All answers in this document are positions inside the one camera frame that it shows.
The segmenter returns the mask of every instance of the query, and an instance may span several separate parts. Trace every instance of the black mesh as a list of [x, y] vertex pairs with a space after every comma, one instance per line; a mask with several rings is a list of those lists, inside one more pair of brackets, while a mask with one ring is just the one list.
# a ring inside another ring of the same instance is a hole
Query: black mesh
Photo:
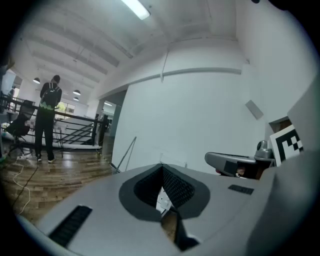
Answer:
[[173, 206], [179, 208], [193, 197], [195, 188], [166, 168], [163, 167], [162, 169], [163, 189]]
[[133, 191], [141, 201], [155, 208], [162, 183], [162, 167], [160, 167], [145, 178], [139, 180], [135, 184]]
[[172, 173], [160, 167], [139, 180], [134, 186], [135, 195], [146, 204], [156, 207], [161, 187], [163, 187], [174, 207], [178, 208], [194, 195], [195, 188]]

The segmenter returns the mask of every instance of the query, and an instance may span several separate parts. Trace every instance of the window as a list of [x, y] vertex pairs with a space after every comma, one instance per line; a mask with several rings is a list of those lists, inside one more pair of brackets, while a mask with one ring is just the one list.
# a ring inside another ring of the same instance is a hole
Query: window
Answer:
[[[57, 112], [60, 113], [64, 113], [64, 114], [69, 114], [69, 115], [73, 115], [75, 112], [75, 105], [60, 101], [58, 104], [58, 109], [56, 109]], [[61, 114], [55, 114], [55, 118], [56, 119], [65, 119], [66, 117], [64, 115]]]

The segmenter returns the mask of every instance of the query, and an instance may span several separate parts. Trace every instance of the white ceiling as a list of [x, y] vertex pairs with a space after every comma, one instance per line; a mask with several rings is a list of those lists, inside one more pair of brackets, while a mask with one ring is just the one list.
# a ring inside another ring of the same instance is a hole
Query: white ceiling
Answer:
[[61, 88], [86, 104], [110, 72], [141, 52], [197, 37], [236, 37], [236, 0], [140, 0], [140, 20], [121, 0], [55, 0], [33, 13], [23, 40], [41, 83], [61, 76]]

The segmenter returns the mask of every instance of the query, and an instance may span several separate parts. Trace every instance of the person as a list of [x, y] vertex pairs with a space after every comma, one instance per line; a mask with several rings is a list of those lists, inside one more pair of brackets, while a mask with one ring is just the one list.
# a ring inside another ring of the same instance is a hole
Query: person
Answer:
[[60, 76], [55, 75], [51, 82], [46, 82], [40, 92], [41, 101], [35, 118], [35, 155], [38, 162], [42, 161], [42, 134], [44, 132], [45, 148], [48, 162], [53, 163], [56, 158], [53, 153], [53, 129], [55, 120], [55, 107], [61, 100], [62, 91], [58, 86]]

